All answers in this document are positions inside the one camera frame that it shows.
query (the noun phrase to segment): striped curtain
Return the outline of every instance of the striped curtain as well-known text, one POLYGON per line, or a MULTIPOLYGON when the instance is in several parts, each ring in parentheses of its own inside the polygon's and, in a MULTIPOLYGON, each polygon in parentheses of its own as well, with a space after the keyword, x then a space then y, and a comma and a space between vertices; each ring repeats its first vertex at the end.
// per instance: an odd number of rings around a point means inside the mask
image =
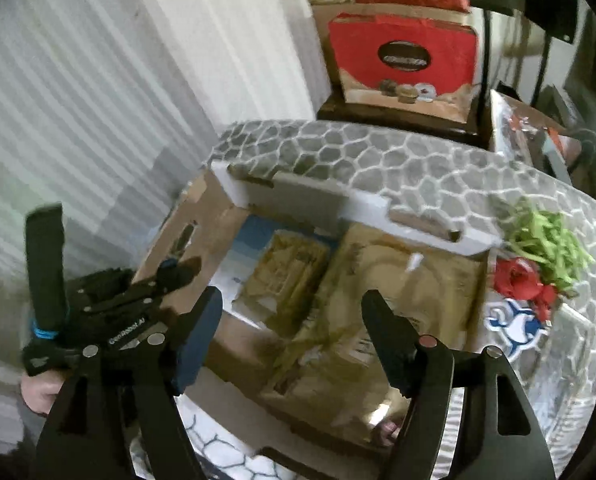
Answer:
POLYGON ((217 140, 141 0, 0 0, 0 359, 18 359, 24 219, 62 202, 67 276, 134 266, 217 140))

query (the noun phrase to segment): gray tablecloth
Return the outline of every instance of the gray tablecloth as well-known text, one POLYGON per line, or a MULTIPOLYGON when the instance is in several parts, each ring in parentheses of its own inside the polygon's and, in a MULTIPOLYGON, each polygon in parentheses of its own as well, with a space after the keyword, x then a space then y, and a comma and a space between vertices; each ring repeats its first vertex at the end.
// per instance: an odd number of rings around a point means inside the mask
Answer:
MULTIPOLYGON (((392 207, 456 229, 499 234, 500 201, 529 197, 562 211, 595 263, 583 273, 569 315, 514 362, 539 415, 556 474, 578 445, 596 402, 596 201, 534 168, 448 140, 388 128, 325 121, 249 121, 230 126, 211 159, 233 160, 253 176, 291 171, 335 179, 392 200, 392 207)), ((460 393, 452 399, 435 476, 456 444, 460 393)))

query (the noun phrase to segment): silver screw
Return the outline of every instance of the silver screw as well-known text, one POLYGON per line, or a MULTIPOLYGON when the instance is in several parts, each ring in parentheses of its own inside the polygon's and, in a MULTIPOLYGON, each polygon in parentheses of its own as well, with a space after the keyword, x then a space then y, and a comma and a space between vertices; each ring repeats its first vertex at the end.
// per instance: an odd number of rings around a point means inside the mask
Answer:
POLYGON ((487 348, 485 348, 485 350, 489 357, 493 357, 494 359, 498 359, 499 357, 502 357, 502 350, 500 348, 498 348, 497 346, 489 345, 487 348))
POLYGON ((422 335, 418 342, 420 343, 420 346, 424 346, 425 348, 433 348, 438 344, 438 341, 432 335, 422 335))
POLYGON ((82 354, 85 357, 94 357, 94 355, 96 355, 97 353, 98 347, 96 345, 85 346, 85 348, 82 349, 82 354))
POLYGON ((165 335, 161 332, 156 332, 155 334, 151 334, 147 338, 147 343, 152 346, 162 345, 165 342, 165 335))

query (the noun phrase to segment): shark sticker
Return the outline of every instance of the shark sticker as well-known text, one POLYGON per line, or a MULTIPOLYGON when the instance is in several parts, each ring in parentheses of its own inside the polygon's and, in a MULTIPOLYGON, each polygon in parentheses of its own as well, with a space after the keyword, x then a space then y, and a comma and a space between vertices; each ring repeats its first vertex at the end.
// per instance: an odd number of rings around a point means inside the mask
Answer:
POLYGON ((505 353, 509 362, 513 362, 521 352, 534 348, 540 336, 548 329, 542 325, 529 307, 521 307, 516 300, 505 299, 503 306, 491 309, 491 315, 484 322, 488 330, 499 332, 509 346, 505 353))

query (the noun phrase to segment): black oval label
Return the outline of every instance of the black oval label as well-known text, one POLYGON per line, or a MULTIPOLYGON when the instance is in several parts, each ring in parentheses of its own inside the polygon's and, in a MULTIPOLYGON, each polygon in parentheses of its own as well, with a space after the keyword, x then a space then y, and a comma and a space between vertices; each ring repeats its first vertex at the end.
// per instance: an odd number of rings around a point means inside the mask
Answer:
POLYGON ((390 41, 381 45, 378 57, 385 65, 403 72, 417 72, 431 63, 427 49, 409 41, 390 41))

